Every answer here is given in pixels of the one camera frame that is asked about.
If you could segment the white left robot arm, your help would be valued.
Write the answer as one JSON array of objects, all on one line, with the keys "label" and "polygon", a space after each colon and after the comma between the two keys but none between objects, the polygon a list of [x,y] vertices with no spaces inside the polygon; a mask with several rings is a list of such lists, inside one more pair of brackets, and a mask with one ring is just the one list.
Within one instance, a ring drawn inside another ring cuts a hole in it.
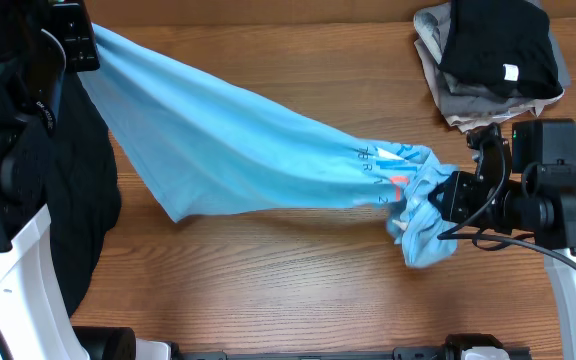
[{"label": "white left robot arm", "polygon": [[174,343],[70,322],[45,188],[62,86],[99,68],[81,1],[0,1],[0,359],[176,359]]}]

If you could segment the light blue t-shirt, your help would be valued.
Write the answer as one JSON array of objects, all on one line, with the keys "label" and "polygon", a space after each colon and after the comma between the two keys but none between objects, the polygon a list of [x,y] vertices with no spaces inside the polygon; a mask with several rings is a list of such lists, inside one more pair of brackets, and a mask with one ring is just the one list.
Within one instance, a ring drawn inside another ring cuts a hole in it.
[{"label": "light blue t-shirt", "polygon": [[454,168],[430,148],[354,137],[106,28],[94,35],[100,67],[81,83],[172,220],[385,206],[408,266],[456,251],[429,201]]}]

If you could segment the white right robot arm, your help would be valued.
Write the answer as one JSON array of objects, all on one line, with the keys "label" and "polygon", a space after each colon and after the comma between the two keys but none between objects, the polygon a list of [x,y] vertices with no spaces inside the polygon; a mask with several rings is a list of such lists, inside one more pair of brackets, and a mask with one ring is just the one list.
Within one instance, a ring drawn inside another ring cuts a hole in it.
[{"label": "white right robot arm", "polygon": [[442,240],[469,240],[484,251],[533,250],[555,295],[563,355],[576,359],[576,124],[517,122],[510,138],[498,124],[468,134],[477,164],[455,171],[428,196],[453,228]]}]

